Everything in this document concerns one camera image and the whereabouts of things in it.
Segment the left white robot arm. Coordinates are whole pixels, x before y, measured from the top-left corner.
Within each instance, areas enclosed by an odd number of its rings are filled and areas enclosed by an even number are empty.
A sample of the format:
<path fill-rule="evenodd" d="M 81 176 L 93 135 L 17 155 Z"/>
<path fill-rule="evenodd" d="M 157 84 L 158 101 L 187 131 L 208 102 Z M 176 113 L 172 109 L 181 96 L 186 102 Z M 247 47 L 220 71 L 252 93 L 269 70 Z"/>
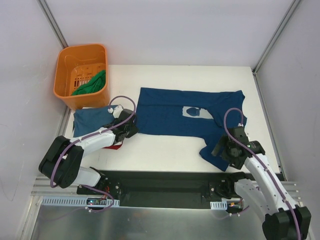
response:
<path fill-rule="evenodd" d="M 93 167 L 82 167 L 84 157 L 103 148 L 118 147 L 125 139 L 138 133 L 136 113 L 119 106 L 114 120 L 89 134 L 66 138 L 56 137 L 38 166 L 40 173 L 50 179 L 50 185 L 68 188 L 71 185 L 88 186 L 99 195 L 105 191 L 103 174 Z"/>

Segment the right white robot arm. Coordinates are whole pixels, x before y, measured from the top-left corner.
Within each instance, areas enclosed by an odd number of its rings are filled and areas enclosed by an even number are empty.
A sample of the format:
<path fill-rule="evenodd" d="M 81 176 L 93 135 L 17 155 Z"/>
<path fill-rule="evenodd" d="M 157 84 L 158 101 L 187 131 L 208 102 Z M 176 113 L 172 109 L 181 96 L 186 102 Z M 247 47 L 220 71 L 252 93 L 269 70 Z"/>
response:
<path fill-rule="evenodd" d="M 249 141 L 243 126 L 227 129 L 212 154 L 237 170 L 245 166 L 256 184 L 244 172 L 229 174 L 214 191 L 225 199 L 241 197 L 262 222 L 267 240 L 305 240 L 311 212 L 300 207 L 271 169 L 265 150 L 258 141 Z"/>

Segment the dark blue t shirt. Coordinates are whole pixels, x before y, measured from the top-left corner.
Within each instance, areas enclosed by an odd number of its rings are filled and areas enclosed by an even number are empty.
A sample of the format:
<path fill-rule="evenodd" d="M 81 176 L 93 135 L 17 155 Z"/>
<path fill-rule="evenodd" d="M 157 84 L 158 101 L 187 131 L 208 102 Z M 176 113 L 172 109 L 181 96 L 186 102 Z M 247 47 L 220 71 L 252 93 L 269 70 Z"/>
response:
<path fill-rule="evenodd" d="M 208 163 L 221 171 L 229 164 L 212 151 L 225 135 L 224 127 L 246 124 L 242 109 L 245 95 L 231 92 L 200 92 L 142 87 L 136 109 L 137 128 L 147 135 L 201 138 L 205 147 L 199 152 Z"/>

